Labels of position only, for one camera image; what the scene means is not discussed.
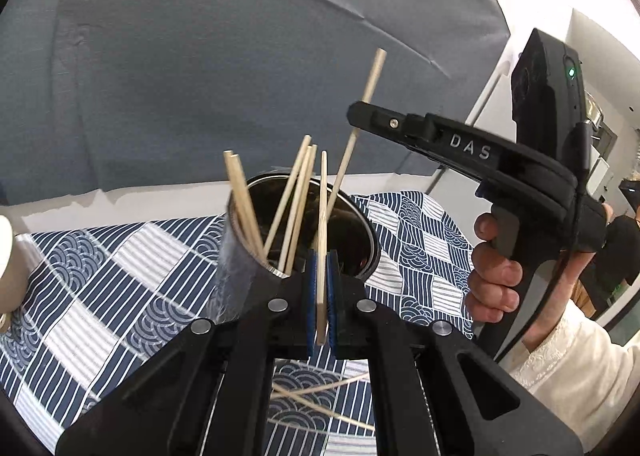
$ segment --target human hand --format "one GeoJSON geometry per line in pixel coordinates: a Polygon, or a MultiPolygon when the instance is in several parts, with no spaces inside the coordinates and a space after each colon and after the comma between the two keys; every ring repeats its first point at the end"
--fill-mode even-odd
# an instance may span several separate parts
{"type": "MultiPolygon", "coordinates": [[[[480,239],[491,241],[498,235],[498,222],[491,214],[483,214],[476,219],[474,230],[480,239]]],[[[578,277],[593,256],[585,252],[571,256],[542,313],[522,337],[530,352],[542,344],[560,321],[578,277]]],[[[518,307],[519,296],[512,288],[522,279],[522,267],[501,256],[490,243],[479,243],[471,260],[474,270],[468,277],[471,292],[465,298],[466,308],[476,321],[500,322],[505,312],[518,307]]]]}

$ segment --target screw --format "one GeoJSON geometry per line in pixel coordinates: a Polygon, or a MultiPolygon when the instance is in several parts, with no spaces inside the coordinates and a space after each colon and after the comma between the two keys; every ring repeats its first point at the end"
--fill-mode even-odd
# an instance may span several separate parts
{"type": "Polygon", "coordinates": [[[196,319],[191,323],[191,333],[204,335],[211,330],[211,323],[206,319],[196,319]]]}
{"type": "Polygon", "coordinates": [[[376,309],[376,303],[373,302],[371,299],[360,299],[357,302],[356,307],[358,308],[358,310],[364,313],[371,313],[373,310],[376,309]]]}
{"type": "Polygon", "coordinates": [[[440,335],[441,337],[446,337],[453,331],[451,324],[447,321],[436,321],[431,325],[431,329],[436,335],[440,335]]]}
{"type": "Polygon", "coordinates": [[[284,299],[271,299],[267,306],[271,311],[280,313],[289,307],[289,303],[284,299]]]}

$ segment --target gray fabric backdrop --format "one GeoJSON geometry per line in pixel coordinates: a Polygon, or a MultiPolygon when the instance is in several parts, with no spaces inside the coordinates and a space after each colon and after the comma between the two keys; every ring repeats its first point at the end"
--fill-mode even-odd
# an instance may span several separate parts
{"type": "MultiPolygon", "coordinates": [[[[9,0],[0,14],[0,193],[225,179],[340,161],[375,49],[374,103],[463,120],[509,37],[496,0],[9,0]]],[[[435,165],[361,135],[350,173],[435,165]]]]}

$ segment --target patterned fabric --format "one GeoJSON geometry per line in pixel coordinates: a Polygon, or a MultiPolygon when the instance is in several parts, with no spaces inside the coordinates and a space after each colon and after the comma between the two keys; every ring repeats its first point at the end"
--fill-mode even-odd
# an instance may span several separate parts
{"type": "MultiPolygon", "coordinates": [[[[369,297],[405,320],[442,318],[471,336],[462,304],[471,247],[452,219],[418,192],[353,200],[383,250],[369,297]]],[[[18,238],[33,273],[0,335],[0,384],[52,452],[66,427],[203,313],[223,224],[171,219],[18,238]]],[[[264,454],[376,454],[367,371],[327,346],[304,362],[277,361],[274,383],[302,400],[273,394],[264,454]]]]}

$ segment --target tablecloth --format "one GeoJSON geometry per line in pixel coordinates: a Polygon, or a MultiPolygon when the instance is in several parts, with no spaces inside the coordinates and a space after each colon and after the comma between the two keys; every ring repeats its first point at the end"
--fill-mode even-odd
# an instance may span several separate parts
{"type": "MultiPolygon", "coordinates": [[[[446,319],[471,336],[463,307],[471,246],[436,201],[420,192],[353,197],[382,245],[370,298],[408,321],[446,319]]],[[[216,291],[223,216],[131,223],[19,236],[33,268],[21,308],[0,335],[0,384],[54,451],[62,431],[203,313],[216,291]]],[[[328,346],[305,361],[278,360],[287,389],[344,380],[305,394],[346,420],[272,398],[270,456],[375,454],[367,362],[336,360],[328,346]]]]}

